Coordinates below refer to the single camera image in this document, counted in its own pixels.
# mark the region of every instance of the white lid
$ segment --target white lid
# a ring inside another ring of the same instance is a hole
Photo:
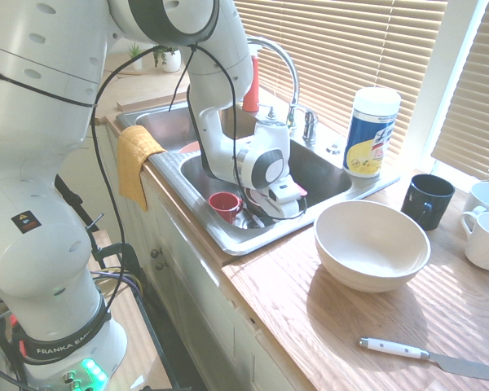
[[[361,88],[355,94],[353,108],[373,116],[393,116],[399,112],[400,95],[385,87]]]

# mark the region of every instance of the white knife handle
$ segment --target white knife handle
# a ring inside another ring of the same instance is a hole
[[[377,352],[397,354],[398,356],[427,360],[430,354],[425,350],[376,338],[359,338],[359,345]]]

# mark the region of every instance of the window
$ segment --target window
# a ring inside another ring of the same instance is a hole
[[[432,156],[489,180],[489,3]]]
[[[403,101],[386,157],[397,160],[447,1],[235,1],[248,35],[278,42],[301,78],[300,102],[347,135],[355,92],[396,89]],[[259,52],[263,88],[289,101],[292,79],[275,54]]]

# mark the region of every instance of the disinfecting wipes container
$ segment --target disinfecting wipes container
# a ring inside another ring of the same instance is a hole
[[[357,91],[344,151],[348,174],[361,178],[379,174],[399,108],[400,95],[395,90],[367,87]]]

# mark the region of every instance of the potted plant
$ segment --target potted plant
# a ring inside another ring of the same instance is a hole
[[[177,47],[165,47],[154,50],[154,65],[161,63],[163,72],[177,72],[181,68],[181,52]]]
[[[141,48],[139,47],[139,45],[136,42],[132,42],[132,45],[129,46],[130,58],[133,59],[134,57],[136,57],[137,55],[140,55],[140,54],[141,54]],[[140,70],[141,68],[143,68],[143,58],[137,59],[136,61],[134,61],[132,63],[132,66],[136,70]]]

